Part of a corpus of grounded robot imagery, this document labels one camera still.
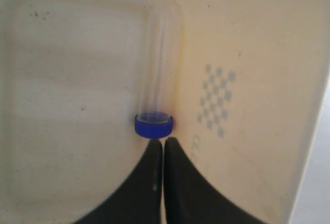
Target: blue cap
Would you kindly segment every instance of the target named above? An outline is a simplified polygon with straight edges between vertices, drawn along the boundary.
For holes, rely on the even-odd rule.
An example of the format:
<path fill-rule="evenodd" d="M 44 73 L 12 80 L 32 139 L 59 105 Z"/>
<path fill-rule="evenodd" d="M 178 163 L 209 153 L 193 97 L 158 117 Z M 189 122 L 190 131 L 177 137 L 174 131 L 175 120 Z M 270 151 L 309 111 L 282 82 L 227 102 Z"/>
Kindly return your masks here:
<path fill-rule="evenodd" d="M 135 116 L 135 132 L 148 139 L 160 139 L 169 136 L 173 131 L 173 118 L 170 117 L 165 123 L 146 123 L 138 120 Z"/>

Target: checkerboard pattern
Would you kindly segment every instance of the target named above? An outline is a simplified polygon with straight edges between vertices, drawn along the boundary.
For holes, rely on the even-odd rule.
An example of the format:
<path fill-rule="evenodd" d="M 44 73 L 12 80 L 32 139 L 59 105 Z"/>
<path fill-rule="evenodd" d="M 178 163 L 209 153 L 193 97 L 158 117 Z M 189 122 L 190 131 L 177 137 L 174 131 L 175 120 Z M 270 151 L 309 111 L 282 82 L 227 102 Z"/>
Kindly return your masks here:
<path fill-rule="evenodd" d="M 222 123 L 229 116 L 228 105 L 233 97 L 230 86 L 236 80 L 236 73 L 225 73 L 221 67 L 212 68 L 211 65 L 206 65 L 205 72 L 206 77 L 202 83 L 205 94 L 200 98 L 201 111 L 197 121 L 224 138 Z"/>

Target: test tube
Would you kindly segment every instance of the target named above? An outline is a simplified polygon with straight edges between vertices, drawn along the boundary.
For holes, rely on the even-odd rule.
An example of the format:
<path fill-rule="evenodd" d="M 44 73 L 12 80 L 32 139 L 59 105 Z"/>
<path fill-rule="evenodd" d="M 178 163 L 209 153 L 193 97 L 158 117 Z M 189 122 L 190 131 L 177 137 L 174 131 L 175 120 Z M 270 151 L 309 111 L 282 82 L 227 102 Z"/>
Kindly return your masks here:
<path fill-rule="evenodd" d="M 148 14 L 145 58 L 135 131 L 144 138 L 164 138 L 173 130 L 173 102 L 182 33 L 181 12 L 173 0 Z"/>

